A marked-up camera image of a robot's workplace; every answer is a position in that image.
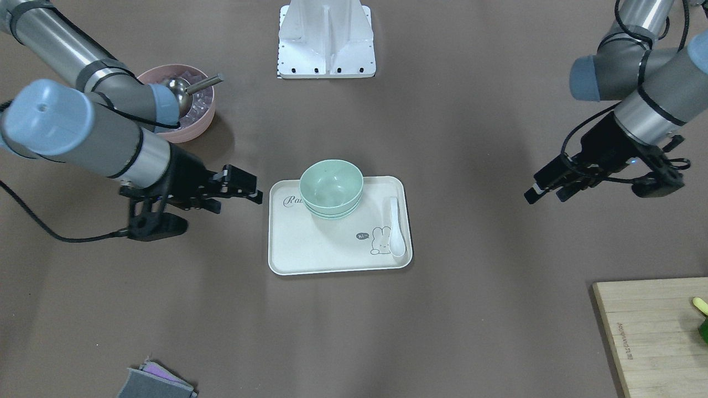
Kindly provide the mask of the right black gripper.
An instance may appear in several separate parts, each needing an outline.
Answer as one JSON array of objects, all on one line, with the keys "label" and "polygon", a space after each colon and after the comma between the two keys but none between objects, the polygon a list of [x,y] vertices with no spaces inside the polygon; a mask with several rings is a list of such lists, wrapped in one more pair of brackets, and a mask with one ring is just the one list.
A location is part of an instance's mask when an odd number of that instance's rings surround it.
[{"label": "right black gripper", "polygon": [[147,188],[137,184],[124,185],[119,194],[128,198],[131,205],[142,205],[140,212],[162,214],[167,206],[182,211],[202,209],[220,214],[222,204],[218,197],[240,197],[258,205],[263,203],[263,192],[257,188],[257,176],[227,164],[222,176],[208,170],[194,154],[169,144],[169,159],[164,173]]}]

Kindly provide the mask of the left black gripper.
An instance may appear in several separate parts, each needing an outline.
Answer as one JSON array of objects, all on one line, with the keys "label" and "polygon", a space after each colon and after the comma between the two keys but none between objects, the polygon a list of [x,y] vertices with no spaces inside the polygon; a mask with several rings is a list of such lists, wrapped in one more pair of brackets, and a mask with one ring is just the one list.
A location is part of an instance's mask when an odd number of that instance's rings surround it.
[{"label": "left black gripper", "polygon": [[534,184],[524,193],[524,199],[536,204],[542,197],[554,192],[560,202],[566,202],[577,193],[587,189],[583,181],[569,181],[569,178],[602,176],[608,178],[622,171],[633,158],[647,161],[650,146],[631,138],[620,126],[613,112],[604,115],[587,133],[581,137],[581,151],[569,156],[566,147],[579,129],[600,115],[593,116],[579,124],[569,133],[561,145],[561,155],[557,155],[546,166],[534,174]]}]

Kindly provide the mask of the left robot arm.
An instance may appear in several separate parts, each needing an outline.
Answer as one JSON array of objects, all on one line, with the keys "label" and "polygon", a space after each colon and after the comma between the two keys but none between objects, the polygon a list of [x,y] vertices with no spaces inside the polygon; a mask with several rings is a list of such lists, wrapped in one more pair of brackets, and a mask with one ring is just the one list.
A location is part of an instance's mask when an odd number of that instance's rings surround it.
[{"label": "left robot arm", "polygon": [[604,181],[628,184],[638,197],[664,197],[683,188],[687,159],[667,153],[683,142],[678,129],[706,111],[706,32],[677,48],[655,46],[669,28],[671,1],[615,3],[615,22],[596,53],[577,59],[569,76],[580,101],[615,101],[595,115],[581,151],[560,154],[534,174],[524,198],[534,204],[555,191],[559,201]]}]

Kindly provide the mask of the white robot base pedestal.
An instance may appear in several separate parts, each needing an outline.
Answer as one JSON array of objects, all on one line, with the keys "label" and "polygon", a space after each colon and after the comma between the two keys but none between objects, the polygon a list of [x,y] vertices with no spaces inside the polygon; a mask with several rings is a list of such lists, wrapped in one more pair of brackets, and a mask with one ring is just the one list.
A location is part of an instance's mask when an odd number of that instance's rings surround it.
[{"label": "white robot base pedestal", "polygon": [[376,75],[370,7],[359,1],[291,1],[279,17],[278,78]]}]

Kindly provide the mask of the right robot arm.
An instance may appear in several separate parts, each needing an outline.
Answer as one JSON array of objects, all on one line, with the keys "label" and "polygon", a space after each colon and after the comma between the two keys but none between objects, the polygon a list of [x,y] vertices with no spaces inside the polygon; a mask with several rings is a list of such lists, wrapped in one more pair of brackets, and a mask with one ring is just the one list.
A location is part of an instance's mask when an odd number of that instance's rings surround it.
[{"label": "right robot arm", "polygon": [[8,151],[118,181],[121,195],[144,211],[170,204],[218,213],[221,197],[263,201],[252,174],[231,165],[210,171],[160,136],[179,127],[186,93],[141,83],[50,1],[3,1],[2,31],[64,79],[33,81],[2,111]]}]

